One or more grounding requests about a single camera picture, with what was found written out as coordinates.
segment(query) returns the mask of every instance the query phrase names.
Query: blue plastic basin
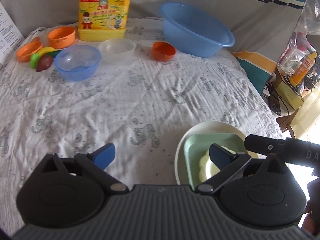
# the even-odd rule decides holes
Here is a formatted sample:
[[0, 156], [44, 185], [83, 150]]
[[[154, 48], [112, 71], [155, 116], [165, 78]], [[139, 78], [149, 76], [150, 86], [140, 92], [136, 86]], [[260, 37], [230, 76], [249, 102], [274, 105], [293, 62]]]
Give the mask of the blue plastic basin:
[[93, 75], [100, 60], [98, 49], [88, 45], [75, 45], [61, 51], [54, 59], [54, 65], [65, 79], [81, 81]]
[[234, 36], [223, 23], [190, 5], [165, 3], [161, 13], [166, 40], [181, 52], [207, 58], [235, 43]]

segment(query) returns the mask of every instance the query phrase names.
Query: bed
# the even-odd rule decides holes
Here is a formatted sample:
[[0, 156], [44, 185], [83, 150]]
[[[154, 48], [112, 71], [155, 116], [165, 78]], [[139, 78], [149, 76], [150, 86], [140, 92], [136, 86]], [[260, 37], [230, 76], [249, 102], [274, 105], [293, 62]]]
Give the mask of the bed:
[[[9, 235], [23, 222], [15, 197], [47, 153], [90, 153], [108, 142], [116, 158], [107, 168], [128, 186], [175, 184], [174, 153], [192, 126], [222, 121], [245, 135], [282, 138], [279, 126], [239, 62], [225, 49], [205, 59], [178, 52], [153, 60], [154, 41], [164, 40], [162, 20], [129, 18], [126, 38], [137, 43], [129, 65], [101, 61], [82, 82], [55, 70], [37, 73], [13, 56], [0, 72], [0, 223]], [[23, 44], [52, 29], [33, 31]], [[99, 43], [76, 41], [76, 44]]]

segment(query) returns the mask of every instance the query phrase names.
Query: light green tray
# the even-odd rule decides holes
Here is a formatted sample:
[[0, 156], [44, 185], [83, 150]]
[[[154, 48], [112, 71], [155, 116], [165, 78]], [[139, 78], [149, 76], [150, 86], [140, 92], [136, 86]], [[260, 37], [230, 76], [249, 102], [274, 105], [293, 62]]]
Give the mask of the light green tray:
[[189, 183], [192, 188], [201, 184], [199, 161], [212, 143], [227, 147], [235, 152], [245, 152], [243, 140], [235, 133], [195, 134], [190, 136], [183, 147]]

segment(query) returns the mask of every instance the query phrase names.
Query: cartoon character on label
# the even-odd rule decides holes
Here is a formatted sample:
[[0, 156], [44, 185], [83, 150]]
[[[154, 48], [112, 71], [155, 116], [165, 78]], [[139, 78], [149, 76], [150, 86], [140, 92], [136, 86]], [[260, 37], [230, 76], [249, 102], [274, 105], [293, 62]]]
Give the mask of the cartoon character on label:
[[91, 30], [91, 25], [93, 24], [93, 22], [90, 19], [90, 15], [88, 12], [84, 12], [83, 13], [83, 29], [84, 30]]
[[100, 1], [99, 1], [99, 5], [100, 5], [100, 6], [108, 5], [108, 0], [100, 0]]

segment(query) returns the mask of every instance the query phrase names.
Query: orange plastic pot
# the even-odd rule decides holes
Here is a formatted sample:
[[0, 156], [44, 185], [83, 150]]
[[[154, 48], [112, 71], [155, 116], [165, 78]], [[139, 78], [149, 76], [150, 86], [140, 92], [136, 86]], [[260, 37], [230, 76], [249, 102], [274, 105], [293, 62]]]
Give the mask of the orange plastic pot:
[[42, 43], [40, 41], [33, 41], [24, 45], [17, 51], [17, 58], [20, 62], [30, 61], [31, 55], [42, 49]]
[[60, 27], [48, 34], [50, 47], [64, 49], [76, 40], [76, 28], [71, 26]]
[[153, 58], [157, 61], [169, 61], [176, 54], [176, 49], [169, 43], [157, 41], [152, 46]]

